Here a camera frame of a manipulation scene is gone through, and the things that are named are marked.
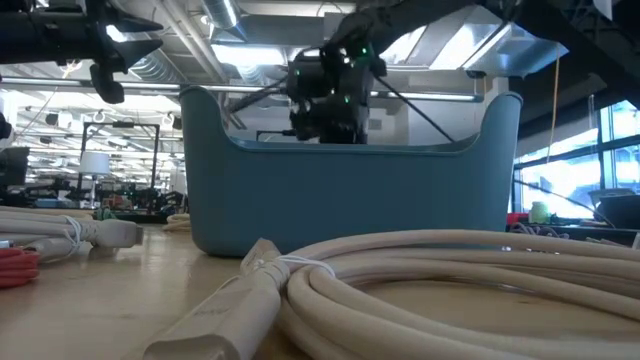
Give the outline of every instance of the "green object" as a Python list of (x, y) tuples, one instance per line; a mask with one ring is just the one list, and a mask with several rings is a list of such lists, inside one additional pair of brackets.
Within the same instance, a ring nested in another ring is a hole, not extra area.
[(550, 215), (547, 204), (542, 201), (534, 201), (531, 211), (529, 211), (529, 222), (532, 224), (548, 224)]
[(116, 214), (112, 213), (109, 208), (96, 210), (94, 216), (96, 220), (117, 219)]

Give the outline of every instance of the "metal frame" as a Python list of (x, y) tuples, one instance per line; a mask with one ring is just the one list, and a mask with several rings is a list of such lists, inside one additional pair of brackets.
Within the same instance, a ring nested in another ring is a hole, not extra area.
[[(117, 123), (98, 123), (98, 122), (86, 122), (83, 124), (84, 125), (84, 129), (82, 130), (82, 145), (80, 147), (80, 158), (82, 158), (82, 154), (84, 154), (85, 150), (87, 149), (87, 141), (91, 139), (91, 136), (88, 136), (88, 130), (89, 127), (91, 126), (99, 126), (99, 127), (105, 127), (105, 126), (112, 126), (112, 127), (118, 127)], [(156, 130), (156, 136), (154, 139), (154, 144), (153, 144), (153, 164), (151, 165), (151, 186), (150, 188), (153, 190), (155, 189), (156, 186), (156, 165), (158, 163), (158, 143), (160, 141), (160, 125), (158, 124), (134, 124), (134, 123), (127, 123), (127, 127), (129, 128), (133, 128), (133, 127), (152, 127)], [(82, 173), (78, 173), (78, 190), (82, 189)], [(149, 200), (149, 207), (147, 208), (147, 213), (151, 213), (153, 210), (153, 205), (154, 205), (154, 201), (153, 199), (147, 199)]]
[[(543, 157), (540, 159), (528, 161), (526, 163), (519, 163), (513, 166), (513, 174), (512, 174), (512, 188), (511, 188), (511, 211), (515, 212), (516, 209), (522, 209), (522, 187), (523, 185), (517, 186), (513, 181), (516, 179), (516, 174), (518, 178), (520, 177), (521, 170), (527, 169), (530, 167), (545, 165), (547, 163), (552, 163), (555, 161), (569, 160), (575, 159), (582, 156), (598, 154), (598, 161), (600, 162), (600, 189), (607, 189), (616, 186), (616, 176), (615, 176), (615, 157), (613, 153), (607, 154), (606, 152), (613, 152), (617, 149), (623, 149), (629, 146), (640, 145), (640, 135), (628, 136), (622, 139), (614, 139), (613, 138), (613, 114), (611, 112), (611, 106), (607, 107), (609, 110), (607, 112), (607, 116), (605, 119), (600, 116), (600, 111), (597, 111), (597, 125), (598, 125), (598, 141), (595, 146), (585, 146), (583, 148), (567, 151), (562, 154), (553, 155), (549, 157), (549, 161), (547, 162), (547, 158)], [(605, 169), (612, 169), (613, 172), (611, 174)]]
[[(251, 94), (261, 91), (262, 86), (253, 85), (227, 85), (227, 84), (168, 84), (149, 82), (120, 82), (126, 94), (139, 95), (164, 95), (179, 96), (180, 91), (188, 86), (201, 86), (206, 90), (222, 93)], [(3, 89), (8, 90), (49, 90), (57, 88), (58, 92), (95, 92), (90, 80), (70, 80), (70, 79), (43, 79), (43, 78), (21, 78), (7, 76), (0, 83)], [(447, 101), (447, 102), (482, 102), (483, 94), (475, 93), (445, 93), (445, 92), (401, 92), (402, 96), (414, 101)], [(391, 91), (373, 90), (371, 98), (374, 99), (399, 99)]]

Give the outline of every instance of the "cable tie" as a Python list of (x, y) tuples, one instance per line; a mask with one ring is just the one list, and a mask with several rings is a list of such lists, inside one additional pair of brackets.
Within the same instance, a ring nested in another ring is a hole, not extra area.
[(67, 220), (67, 222), (73, 227), (73, 230), (75, 231), (75, 236), (69, 237), (69, 240), (71, 241), (71, 250), (69, 251), (69, 254), (67, 254), (67, 256), (71, 256), (74, 253), (76, 253), (78, 251), (78, 249), (80, 249), (80, 245), (82, 244), (82, 239), (80, 238), (80, 233), (82, 232), (82, 225), (80, 225), (80, 223), (72, 218), (71, 216), (68, 215), (61, 215), (63, 218), (65, 218)]
[(327, 264), (325, 262), (322, 262), (322, 261), (305, 259), (305, 258), (303, 258), (301, 256), (295, 256), (295, 255), (281, 255), (281, 256), (278, 256), (276, 258), (276, 260), (280, 260), (280, 261), (285, 262), (285, 263), (289, 262), (289, 263), (293, 263), (293, 264), (320, 266), (321, 268), (324, 268), (325, 270), (327, 270), (327, 272), (332, 277), (336, 277), (336, 272), (333, 270), (333, 268), (331, 266), (329, 266), (329, 264)]

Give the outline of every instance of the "table surface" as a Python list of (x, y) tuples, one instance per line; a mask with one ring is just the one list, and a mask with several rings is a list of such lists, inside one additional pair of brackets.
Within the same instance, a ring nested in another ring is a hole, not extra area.
[[(238, 272), (189, 234), (145, 228), (142, 246), (91, 248), (0, 291), (0, 359), (140, 359), (147, 344)], [(374, 285), (372, 295), (434, 320), (501, 334), (640, 341), (640, 324), (521, 293), (443, 282)], [(274, 331), (259, 359), (301, 354)]]

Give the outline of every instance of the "orange cable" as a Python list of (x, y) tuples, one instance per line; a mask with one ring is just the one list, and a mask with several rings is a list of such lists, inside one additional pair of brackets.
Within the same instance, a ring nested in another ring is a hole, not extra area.
[(553, 132), (556, 128), (556, 118), (558, 116), (558, 83), (560, 82), (560, 43), (556, 45), (556, 78), (553, 85), (553, 115), (551, 116), (551, 138), (547, 148), (547, 164), (551, 156), (551, 145), (553, 145)]

